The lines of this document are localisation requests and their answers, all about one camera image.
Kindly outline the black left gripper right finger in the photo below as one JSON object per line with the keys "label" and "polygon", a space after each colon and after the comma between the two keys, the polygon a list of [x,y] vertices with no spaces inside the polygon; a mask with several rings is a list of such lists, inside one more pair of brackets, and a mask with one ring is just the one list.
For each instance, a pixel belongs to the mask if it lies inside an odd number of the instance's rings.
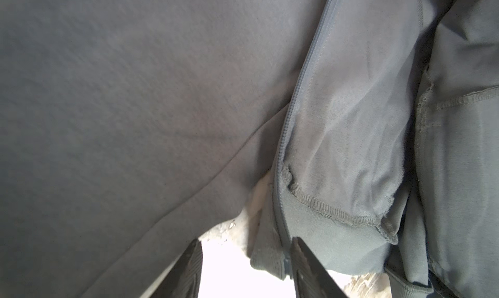
{"label": "black left gripper right finger", "polygon": [[300,237],[292,239],[290,255],[296,297],[347,298]]}

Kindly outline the dark grey zip jacket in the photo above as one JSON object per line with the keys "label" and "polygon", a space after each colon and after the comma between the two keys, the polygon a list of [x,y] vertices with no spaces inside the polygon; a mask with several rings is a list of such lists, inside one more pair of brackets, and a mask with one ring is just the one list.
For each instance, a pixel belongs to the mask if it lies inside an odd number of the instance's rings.
{"label": "dark grey zip jacket", "polygon": [[139,297],[270,173],[251,266],[498,296],[498,0],[1,0],[1,296]]}

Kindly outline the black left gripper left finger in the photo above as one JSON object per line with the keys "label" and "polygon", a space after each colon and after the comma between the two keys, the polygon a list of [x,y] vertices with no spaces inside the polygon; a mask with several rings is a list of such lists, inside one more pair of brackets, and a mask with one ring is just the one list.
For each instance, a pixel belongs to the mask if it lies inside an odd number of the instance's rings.
{"label": "black left gripper left finger", "polygon": [[202,244],[198,239],[194,239],[150,298],[197,298],[200,291],[202,266]]}

